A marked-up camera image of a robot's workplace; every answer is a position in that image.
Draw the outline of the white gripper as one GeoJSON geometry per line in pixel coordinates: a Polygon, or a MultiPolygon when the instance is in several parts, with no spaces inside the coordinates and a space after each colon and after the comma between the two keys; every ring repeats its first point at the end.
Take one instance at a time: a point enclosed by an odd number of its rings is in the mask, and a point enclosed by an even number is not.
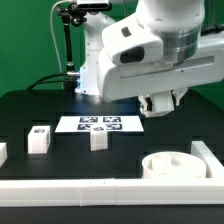
{"type": "Polygon", "coordinates": [[[173,90],[176,105],[179,105],[188,91],[185,87],[223,79],[224,31],[200,37],[197,52],[182,64],[169,69],[153,63],[116,66],[105,49],[100,52],[98,59],[97,84],[100,96],[105,101],[113,101],[140,95],[138,100],[143,115],[152,113],[152,101],[147,94],[173,90]]]}

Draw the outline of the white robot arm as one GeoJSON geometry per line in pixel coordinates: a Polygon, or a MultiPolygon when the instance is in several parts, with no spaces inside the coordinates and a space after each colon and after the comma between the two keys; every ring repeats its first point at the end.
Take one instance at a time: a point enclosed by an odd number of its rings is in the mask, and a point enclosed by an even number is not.
{"type": "Polygon", "coordinates": [[[147,117],[168,114],[190,87],[224,79],[224,31],[202,35],[205,0],[137,0],[116,22],[103,14],[121,0],[77,0],[87,13],[79,95],[136,97],[147,117]]]}

